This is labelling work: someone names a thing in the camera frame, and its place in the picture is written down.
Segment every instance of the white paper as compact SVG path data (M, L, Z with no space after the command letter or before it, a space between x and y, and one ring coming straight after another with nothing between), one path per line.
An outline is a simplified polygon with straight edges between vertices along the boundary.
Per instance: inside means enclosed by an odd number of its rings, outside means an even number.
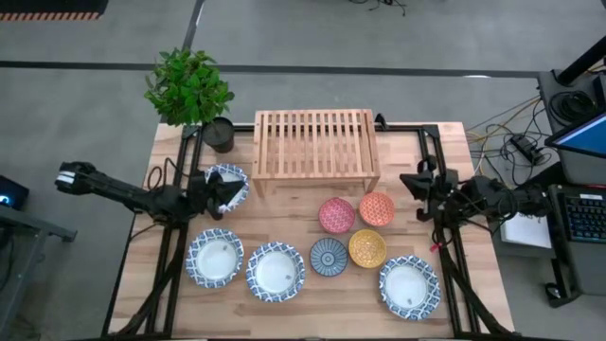
M518 213L501 226L501 240L503 242L551 248L547 218L524 216Z

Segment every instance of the bowl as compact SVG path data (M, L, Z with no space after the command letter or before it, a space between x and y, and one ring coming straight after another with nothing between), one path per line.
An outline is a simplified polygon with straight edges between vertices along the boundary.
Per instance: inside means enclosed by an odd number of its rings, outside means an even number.
M206 181L208 181L208 179L210 178L210 174L215 171L221 175L221 178L224 180L224 182L236 182L236 181L244 182L244 187L242 187L240 189L240 191L238 191L238 193L236 193L236 195L231 199L231 201L227 205L223 204L223 205L219 206L219 213L223 214L226 212L231 212L234 209L236 209L236 207L238 207L239 204L244 202L244 200L246 200L246 197L248 196L248 191L250 190L250 186L248 185L248 176L246 176L246 174L244 174L244 170L242 170L240 167L238 167L236 165L219 164L219 165L210 167L205 172Z
M390 312L413 321L427 318L441 296L432 266L413 255L387 261L379 273L379 291Z
M375 268L385 260L387 245L379 233L362 229L349 239L349 255L356 264L367 269Z
M238 236L226 229L211 228L191 242L186 272L203 288L222 288L240 271L243 256Z
M334 277L348 266L348 250L334 238L323 238L312 246L310 261L316 273Z
M367 224L381 227L394 219L394 202L383 193L371 192L360 202L360 216Z
M356 221L356 211L341 198L328 199L318 211L318 220L325 231L338 234L348 232Z
M263 244L248 260L246 283L253 295L264 302L291 299L304 282L303 258L285 242Z

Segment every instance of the potted plant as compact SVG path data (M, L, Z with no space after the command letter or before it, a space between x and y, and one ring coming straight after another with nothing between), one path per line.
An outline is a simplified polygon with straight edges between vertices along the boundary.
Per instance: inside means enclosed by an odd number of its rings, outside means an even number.
M203 123L203 140L217 153L234 147L234 125L221 117L229 112L227 102L234 99L226 81L219 79L219 69L208 65L215 61L204 51L174 49L160 52L163 61L153 69L155 82L146 76L149 99L169 125Z

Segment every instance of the blue rim plate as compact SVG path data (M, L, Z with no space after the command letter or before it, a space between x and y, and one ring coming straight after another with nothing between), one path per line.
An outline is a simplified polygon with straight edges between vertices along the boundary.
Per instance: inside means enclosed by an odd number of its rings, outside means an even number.
M204 288L222 288L242 267L244 248L232 231L212 228L189 245L186 272Z
M387 261L379 274L379 290L393 314L414 321L429 316L441 296L432 266L413 255Z
M305 282L301 255L285 242L261 245L248 260L246 283L258 299L282 302L293 298Z
M206 173L205 173L206 181L208 181L210 174L215 171L217 171L221 175L221 178L225 182L233 182L233 181L243 181L244 182L244 187L242 189L240 189L240 191L229 202L229 204L227 204L227 205L223 204L223 205L219 206L219 213L231 212L234 209L236 209L236 207L238 207L239 204L241 204L244 200L246 200L246 197L248 196L248 191L250 189L250 186L248 185L248 176L246 176L246 174L244 174L244 170L242 170L240 167L238 167L236 165L219 164L219 165L212 166L211 168L209 168L206 171Z

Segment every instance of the butcher block tabletop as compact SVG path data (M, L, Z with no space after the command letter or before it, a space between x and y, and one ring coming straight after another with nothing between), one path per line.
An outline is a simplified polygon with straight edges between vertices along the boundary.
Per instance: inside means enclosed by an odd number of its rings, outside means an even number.
M459 173L459 179L473 176L472 160L460 122L433 123L439 127L446 166ZM164 159L176 161L181 127L160 124L151 150L148 174L154 166L162 167ZM265 197L259 198L251 186L246 201L222 220L199 215L189 223L187 245L202 231L222 227L233 231L244 247L240 272L221 289L199 287L182 273L172 337L181 338L413 338L453 336L448 316L438 252L430 251L433 222L421 223L415 218L421 202L414 201L399 180L401 173L416 172L420 161L419 141L415 133L377 132L381 179L375 191L387 194L395 204L395 218L384 227L366 225L357 213L354 226L340 235L327 234L318 222L318 209L328 199L340 197L358 208L365 194L361 182L347 180L310 180L268 184ZM430 153L433 146L429 142ZM200 170L219 163L252 170L253 133L236 133L234 150L216 154L203 147ZM188 149L190 160L193 147ZM186 162L184 170L189 170ZM168 182L174 171L168 170ZM151 218L138 215L133 233L152 224ZM416 255L430 263L440 280L442 298L437 308L422 321L408 321L392 314L381 300L379 271L381 266L365 269L349 259L345 271L333 278L322 277L310 264L310 250L322 238L333 237L345 246L353 233L370 228L381 234L387 244L387 260L397 256ZM500 323L513 330L503 281L497 265L490 235L472 225L461 229L465 255L473 289ZM116 303L109 332L121 329L137 311L152 288L162 240L158 226L137 236L128 248L119 279ZM306 266L302 290L281 303L262 302L249 290L245 280L248 258L262 244L286 242L301 254ZM463 297L457 292L457 306L463 326L467 314ZM156 329L163 326L164 312L158 315Z

